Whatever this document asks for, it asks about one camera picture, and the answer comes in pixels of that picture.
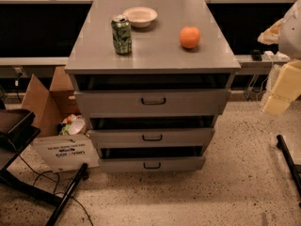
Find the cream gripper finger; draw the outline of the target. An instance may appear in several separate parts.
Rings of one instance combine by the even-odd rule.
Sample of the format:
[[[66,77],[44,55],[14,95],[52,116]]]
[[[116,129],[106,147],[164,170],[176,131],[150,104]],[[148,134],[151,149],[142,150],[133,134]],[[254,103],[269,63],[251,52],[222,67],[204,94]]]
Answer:
[[[280,67],[262,111],[277,116],[301,95],[301,60],[290,61]]]

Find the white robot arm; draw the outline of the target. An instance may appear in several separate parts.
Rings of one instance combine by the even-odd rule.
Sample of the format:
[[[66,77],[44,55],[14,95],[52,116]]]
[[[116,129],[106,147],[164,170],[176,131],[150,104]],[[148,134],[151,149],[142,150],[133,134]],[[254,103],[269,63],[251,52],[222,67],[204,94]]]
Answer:
[[[263,44],[278,44],[280,53],[290,61],[278,71],[262,111],[269,115],[282,114],[301,95],[301,0],[297,0],[284,17],[258,37]]]

